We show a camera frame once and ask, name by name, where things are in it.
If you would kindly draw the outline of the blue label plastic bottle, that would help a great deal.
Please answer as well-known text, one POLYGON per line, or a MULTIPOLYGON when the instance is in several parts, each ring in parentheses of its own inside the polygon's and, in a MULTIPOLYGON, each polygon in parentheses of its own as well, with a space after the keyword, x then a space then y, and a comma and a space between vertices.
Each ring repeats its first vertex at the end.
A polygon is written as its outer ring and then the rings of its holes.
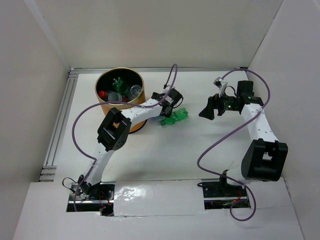
POLYGON ((149 119, 149 121, 151 121, 152 123, 158 123, 161 119, 158 117, 152 117, 149 119))

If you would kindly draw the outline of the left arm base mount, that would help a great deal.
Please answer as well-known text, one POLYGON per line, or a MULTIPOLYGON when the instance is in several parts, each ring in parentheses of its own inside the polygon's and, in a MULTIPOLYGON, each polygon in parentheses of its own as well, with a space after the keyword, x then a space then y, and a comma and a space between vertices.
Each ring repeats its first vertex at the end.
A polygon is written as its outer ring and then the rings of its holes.
POLYGON ((113 182, 101 182, 90 194, 86 194, 81 188, 75 194, 78 183, 70 177, 65 177, 61 183, 69 190, 67 212, 75 212, 76 208, 77 212, 100 212, 101 216, 114 216, 115 184, 113 182))

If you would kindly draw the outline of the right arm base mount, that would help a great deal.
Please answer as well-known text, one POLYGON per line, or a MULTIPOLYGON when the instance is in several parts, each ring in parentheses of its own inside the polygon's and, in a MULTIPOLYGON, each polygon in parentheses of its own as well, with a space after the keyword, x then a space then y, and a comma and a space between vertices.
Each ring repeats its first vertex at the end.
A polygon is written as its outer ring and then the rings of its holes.
POLYGON ((246 190, 240 185, 230 185, 227 179, 219 177, 217 180, 202 181, 197 184, 202 189, 205 210, 250 208, 250 201, 246 190))

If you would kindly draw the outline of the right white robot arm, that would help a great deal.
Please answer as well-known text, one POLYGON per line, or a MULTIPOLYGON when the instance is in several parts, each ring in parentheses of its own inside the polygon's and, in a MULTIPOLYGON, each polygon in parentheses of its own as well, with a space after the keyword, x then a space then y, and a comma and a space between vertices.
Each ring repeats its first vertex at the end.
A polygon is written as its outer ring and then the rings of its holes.
POLYGON ((208 98, 206 107, 199 116, 209 120, 215 118, 214 111, 222 116, 225 111, 239 112, 248 123, 247 129, 251 144, 238 168, 227 169, 220 177, 218 190, 223 196, 230 196, 236 186, 251 182, 276 182, 280 179, 288 154, 286 143, 280 142, 274 135, 262 109, 263 100, 254 95, 254 83, 241 80, 234 89, 235 96, 225 93, 227 82, 221 78, 214 81, 219 92, 208 98))

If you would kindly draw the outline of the red label clear bottle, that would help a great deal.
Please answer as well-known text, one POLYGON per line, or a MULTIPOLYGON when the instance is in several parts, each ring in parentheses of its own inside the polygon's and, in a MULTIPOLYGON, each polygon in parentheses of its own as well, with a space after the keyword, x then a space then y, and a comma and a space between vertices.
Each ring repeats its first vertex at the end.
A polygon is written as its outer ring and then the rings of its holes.
POLYGON ((110 94, 112 94, 113 91, 104 91, 104 90, 101 90, 98 92, 98 97, 103 100, 104 102, 108 102, 112 99, 112 97, 110 96, 110 94))

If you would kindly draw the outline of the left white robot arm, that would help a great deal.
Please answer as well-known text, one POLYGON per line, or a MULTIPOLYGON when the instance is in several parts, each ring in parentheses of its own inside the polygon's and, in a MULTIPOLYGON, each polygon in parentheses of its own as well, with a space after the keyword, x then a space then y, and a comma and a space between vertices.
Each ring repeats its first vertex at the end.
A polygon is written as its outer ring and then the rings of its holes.
POLYGON ((92 163, 78 178, 81 194, 88 200, 97 197, 102 174, 114 152, 125 145, 132 127, 158 116, 169 118, 182 99, 183 95, 172 88, 167 93, 154 92, 149 100, 133 104, 131 108, 111 108, 97 129, 96 150, 90 157, 92 163))

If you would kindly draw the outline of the green plastic bottle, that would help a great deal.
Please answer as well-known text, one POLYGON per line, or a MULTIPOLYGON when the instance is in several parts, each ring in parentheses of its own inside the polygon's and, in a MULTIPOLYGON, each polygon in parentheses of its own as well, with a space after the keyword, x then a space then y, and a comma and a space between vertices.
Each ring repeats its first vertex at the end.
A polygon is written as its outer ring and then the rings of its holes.
POLYGON ((188 117, 188 111, 185 108, 180 108, 173 111, 170 117, 160 120, 159 123, 161 126, 171 126, 187 119, 188 117))
POLYGON ((121 95, 128 97, 130 93, 130 88, 128 84, 120 77, 114 78, 112 83, 114 89, 121 95))

